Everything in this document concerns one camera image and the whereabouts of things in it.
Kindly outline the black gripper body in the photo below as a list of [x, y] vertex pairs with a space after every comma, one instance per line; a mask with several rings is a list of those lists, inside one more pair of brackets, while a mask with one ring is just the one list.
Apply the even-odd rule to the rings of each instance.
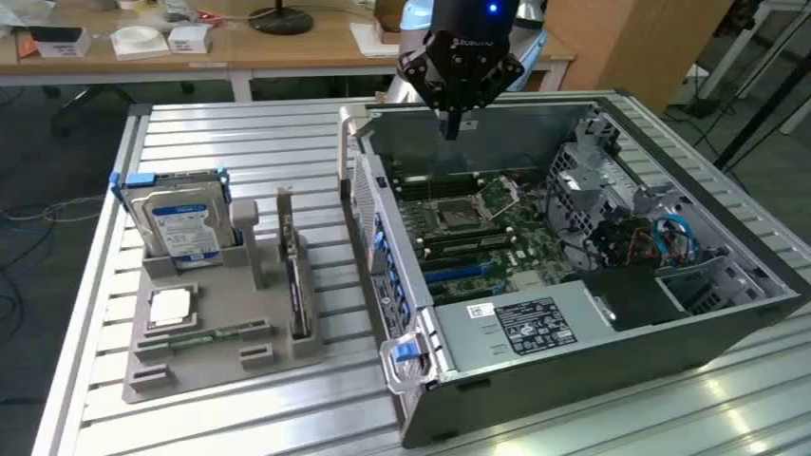
[[436, 1], [426, 41], [451, 41], [452, 63], [464, 51], [475, 49], [512, 53], [509, 33], [516, 13], [515, 1]]

